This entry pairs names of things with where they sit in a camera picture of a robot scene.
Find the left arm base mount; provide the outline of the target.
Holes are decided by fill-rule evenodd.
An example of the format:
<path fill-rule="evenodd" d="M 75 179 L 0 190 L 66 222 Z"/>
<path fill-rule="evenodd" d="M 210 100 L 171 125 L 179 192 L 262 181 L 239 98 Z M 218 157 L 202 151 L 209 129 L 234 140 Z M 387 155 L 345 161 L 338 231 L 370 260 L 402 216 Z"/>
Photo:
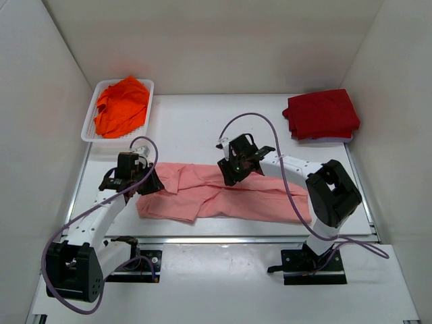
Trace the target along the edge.
<path fill-rule="evenodd" d="M 123 283 L 150 283 L 160 282 L 163 251 L 156 248 L 145 248 L 137 238 L 131 236 L 118 236 L 104 241 L 104 245 L 112 246 L 114 243 L 126 243 L 130 247 L 129 261 L 123 267 L 118 267 L 107 276 L 106 282 Z"/>

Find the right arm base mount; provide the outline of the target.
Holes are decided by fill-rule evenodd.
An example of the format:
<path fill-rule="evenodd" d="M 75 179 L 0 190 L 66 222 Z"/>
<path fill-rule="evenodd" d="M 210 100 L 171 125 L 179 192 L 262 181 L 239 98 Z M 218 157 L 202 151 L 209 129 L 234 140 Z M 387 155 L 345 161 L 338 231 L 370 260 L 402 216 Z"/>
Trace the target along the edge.
<path fill-rule="evenodd" d="M 340 251 L 330 248 L 321 256 L 306 246 L 281 250 L 281 264 L 267 268 L 268 274 L 283 273 L 285 286 L 330 286 L 347 284 Z"/>

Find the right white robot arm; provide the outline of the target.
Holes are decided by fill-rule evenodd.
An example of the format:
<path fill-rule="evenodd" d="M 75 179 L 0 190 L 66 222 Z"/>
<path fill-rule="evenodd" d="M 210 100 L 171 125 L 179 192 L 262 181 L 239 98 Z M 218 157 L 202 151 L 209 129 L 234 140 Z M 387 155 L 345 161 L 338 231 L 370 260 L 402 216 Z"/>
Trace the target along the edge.
<path fill-rule="evenodd" d="M 308 192 L 317 218 L 302 254 L 305 267 L 318 270 L 338 239 L 346 219 L 362 203 L 361 194 L 344 166 L 334 159 L 326 163 L 285 156 L 271 146 L 259 148 L 251 134 L 218 140 L 224 158 L 217 162 L 227 186 L 234 186 L 256 173 L 291 182 Z"/>

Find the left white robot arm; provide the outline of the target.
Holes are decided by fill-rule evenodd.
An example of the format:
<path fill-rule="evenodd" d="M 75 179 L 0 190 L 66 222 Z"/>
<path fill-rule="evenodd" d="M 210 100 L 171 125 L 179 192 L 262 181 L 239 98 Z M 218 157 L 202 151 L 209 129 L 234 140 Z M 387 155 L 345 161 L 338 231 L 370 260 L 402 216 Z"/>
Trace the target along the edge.
<path fill-rule="evenodd" d="M 136 238 L 105 236 L 134 195 L 164 188 L 148 155 L 146 146 L 120 153 L 116 167 L 104 175 L 90 212 L 73 220 L 62 242 L 49 245 L 44 257 L 49 296 L 94 302 L 114 271 L 139 265 L 142 254 Z"/>

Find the pink polo shirt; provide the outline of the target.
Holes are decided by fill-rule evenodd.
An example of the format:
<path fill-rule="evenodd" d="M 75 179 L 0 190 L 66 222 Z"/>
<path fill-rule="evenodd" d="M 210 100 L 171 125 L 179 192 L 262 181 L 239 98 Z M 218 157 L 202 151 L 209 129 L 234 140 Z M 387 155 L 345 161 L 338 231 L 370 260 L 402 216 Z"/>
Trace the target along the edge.
<path fill-rule="evenodd" d="M 226 186 L 216 165 L 159 163 L 156 172 L 164 189 L 136 202 L 141 218 L 193 223 L 198 218 L 234 217 L 252 221 L 312 221 L 305 189 L 281 179 L 250 174 Z"/>

